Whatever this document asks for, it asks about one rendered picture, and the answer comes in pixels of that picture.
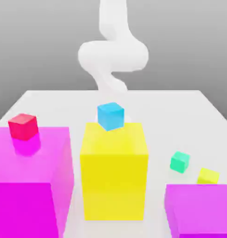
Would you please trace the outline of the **small green cube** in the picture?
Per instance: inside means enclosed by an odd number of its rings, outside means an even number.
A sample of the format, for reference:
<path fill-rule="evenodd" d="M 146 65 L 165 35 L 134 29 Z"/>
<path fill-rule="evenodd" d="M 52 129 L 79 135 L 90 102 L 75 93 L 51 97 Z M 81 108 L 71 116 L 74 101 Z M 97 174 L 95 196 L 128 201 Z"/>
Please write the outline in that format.
<path fill-rule="evenodd" d="M 189 154 L 176 151 L 175 154 L 171 157 L 170 169 L 179 173 L 184 173 L 185 170 L 188 168 L 189 160 Z"/>

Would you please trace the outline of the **small blue cube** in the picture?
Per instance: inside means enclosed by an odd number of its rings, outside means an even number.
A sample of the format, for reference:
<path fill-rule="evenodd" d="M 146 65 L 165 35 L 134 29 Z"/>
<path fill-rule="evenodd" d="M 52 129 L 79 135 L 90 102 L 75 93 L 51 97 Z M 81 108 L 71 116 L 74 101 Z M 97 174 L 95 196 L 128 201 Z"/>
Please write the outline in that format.
<path fill-rule="evenodd" d="M 124 127 L 124 108 L 116 102 L 102 104 L 97 107 L 99 125 L 106 131 Z"/>

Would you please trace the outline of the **large yellow box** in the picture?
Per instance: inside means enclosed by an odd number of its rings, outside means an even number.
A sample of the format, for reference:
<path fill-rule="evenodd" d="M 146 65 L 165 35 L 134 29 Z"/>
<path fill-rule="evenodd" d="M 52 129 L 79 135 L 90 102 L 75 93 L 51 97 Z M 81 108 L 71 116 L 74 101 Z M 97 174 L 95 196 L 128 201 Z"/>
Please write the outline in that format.
<path fill-rule="evenodd" d="M 143 220 L 149 152 L 141 123 L 86 123 L 80 151 L 85 220 Z"/>

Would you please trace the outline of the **small red cube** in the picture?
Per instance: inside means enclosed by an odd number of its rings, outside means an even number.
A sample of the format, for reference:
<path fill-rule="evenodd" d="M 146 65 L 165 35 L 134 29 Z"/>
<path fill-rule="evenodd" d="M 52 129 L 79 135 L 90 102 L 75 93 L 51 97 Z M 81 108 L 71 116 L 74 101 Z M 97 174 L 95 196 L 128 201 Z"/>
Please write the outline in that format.
<path fill-rule="evenodd" d="M 8 120 L 11 137 L 29 140 L 39 132 L 36 116 L 20 113 Z"/>

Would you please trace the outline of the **large magenta box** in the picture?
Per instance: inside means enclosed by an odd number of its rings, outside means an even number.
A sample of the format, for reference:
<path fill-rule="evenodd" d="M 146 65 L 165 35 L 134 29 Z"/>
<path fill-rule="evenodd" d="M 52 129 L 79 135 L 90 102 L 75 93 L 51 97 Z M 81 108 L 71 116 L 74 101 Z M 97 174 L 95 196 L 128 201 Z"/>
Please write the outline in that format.
<path fill-rule="evenodd" d="M 27 141 L 0 127 L 0 238 L 64 238 L 73 187 L 68 127 Z"/>

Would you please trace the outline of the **large purple box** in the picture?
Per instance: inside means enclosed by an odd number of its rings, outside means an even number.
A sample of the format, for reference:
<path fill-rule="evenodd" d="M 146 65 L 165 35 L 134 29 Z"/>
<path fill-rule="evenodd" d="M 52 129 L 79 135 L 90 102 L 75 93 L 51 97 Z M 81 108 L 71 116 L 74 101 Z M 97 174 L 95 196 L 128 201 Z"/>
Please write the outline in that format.
<path fill-rule="evenodd" d="M 227 185 L 167 184 L 172 238 L 227 238 Z"/>

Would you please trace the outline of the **small yellow cube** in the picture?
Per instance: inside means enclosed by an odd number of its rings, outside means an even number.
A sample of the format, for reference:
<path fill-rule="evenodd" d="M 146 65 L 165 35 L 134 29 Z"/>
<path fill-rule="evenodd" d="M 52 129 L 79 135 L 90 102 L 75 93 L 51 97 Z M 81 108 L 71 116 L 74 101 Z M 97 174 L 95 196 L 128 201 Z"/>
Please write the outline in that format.
<path fill-rule="evenodd" d="M 216 171 L 207 168 L 201 168 L 197 179 L 197 184 L 217 184 L 219 176 L 220 174 Z"/>

